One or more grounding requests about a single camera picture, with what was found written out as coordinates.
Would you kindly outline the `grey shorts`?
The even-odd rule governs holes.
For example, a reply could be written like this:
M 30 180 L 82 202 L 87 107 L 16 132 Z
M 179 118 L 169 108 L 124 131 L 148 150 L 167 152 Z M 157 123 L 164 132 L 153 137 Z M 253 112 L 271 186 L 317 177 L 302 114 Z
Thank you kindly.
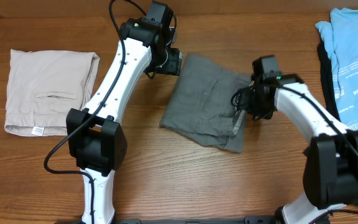
M 249 86 L 250 75 L 237 73 L 214 61 L 189 54 L 160 126 L 202 146 L 241 153 L 246 114 L 231 105 L 235 92 Z

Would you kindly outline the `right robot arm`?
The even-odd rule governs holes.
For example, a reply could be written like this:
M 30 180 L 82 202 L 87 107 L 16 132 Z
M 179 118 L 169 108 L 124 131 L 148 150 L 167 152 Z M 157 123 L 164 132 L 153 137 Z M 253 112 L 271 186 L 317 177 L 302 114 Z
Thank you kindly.
M 283 113 L 308 142 L 303 193 L 273 216 L 247 216 L 245 223 L 329 223 L 334 213 L 355 213 L 358 206 L 358 131 L 331 115 L 295 73 L 284 75 L 273 55 L 252 63 L 247 87 L 238 89 L 231 105 L 254 121 Z

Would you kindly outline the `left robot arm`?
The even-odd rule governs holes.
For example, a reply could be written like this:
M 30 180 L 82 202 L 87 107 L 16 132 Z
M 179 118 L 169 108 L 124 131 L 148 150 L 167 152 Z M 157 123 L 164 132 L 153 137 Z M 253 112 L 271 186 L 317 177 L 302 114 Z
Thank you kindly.
M 177 19 L 167 4 L 152 1 L 138 19 L 115 25 L 119 41 L 112 64 L 94 96 L 66 118 L 69 152 L 85 187 L 80 223 L 113 223 L 114 173 L 127 151 L 121 123 L 142 74 L 178 76 L 183 54 L 172 44 Z

